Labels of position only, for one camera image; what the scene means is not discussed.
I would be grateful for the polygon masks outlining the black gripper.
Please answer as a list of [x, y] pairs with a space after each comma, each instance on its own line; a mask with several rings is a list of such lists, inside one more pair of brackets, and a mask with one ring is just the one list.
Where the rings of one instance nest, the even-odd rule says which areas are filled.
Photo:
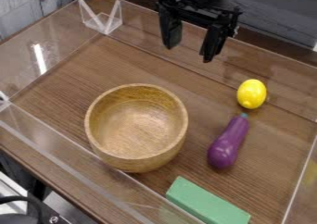
[[204, 62], [209, 63], [225, 44], [224, 25], [236, 27], [241, 14], [241, 8], [231, 0], [158, 0], [161, 37], [166, 48], [173, 49], [183, 40], [181, 21], [209, 27], [200, 51]]

